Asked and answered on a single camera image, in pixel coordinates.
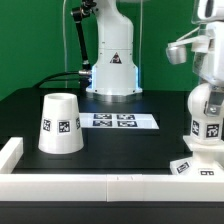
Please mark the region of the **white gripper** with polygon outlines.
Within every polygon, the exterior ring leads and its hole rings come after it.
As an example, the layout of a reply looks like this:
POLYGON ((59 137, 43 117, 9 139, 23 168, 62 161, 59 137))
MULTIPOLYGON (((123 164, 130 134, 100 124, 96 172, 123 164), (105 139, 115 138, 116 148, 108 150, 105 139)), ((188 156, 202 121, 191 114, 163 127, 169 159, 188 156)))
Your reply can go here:
POLYGON ((195 52, 193 72, 212 85, 209 85, 209 98, 205 114, 219 116, 224 102, 224 21, 215 21, 201 26, 199 35, 208 39, 204 50, 192 45, 195 52))

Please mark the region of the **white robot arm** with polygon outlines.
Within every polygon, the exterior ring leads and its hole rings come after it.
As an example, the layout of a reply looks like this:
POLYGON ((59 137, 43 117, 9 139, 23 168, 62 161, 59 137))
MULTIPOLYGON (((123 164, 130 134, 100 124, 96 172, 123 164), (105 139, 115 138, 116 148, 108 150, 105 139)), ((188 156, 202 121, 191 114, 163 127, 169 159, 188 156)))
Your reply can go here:
MULTIPOLYGON (((124 100, 142 91, 133 63, 133 24, 117 10, 117 0, 95 0, 98 60, 87 91, 106 100, 124 100)), ((192 22, 197 28, 166 48, 173 65, 187 60, 186 46, 195 53, 193 71, 210 84, 205 113, 215 117, 224 102, 224 0, 195 0, 192 22)))

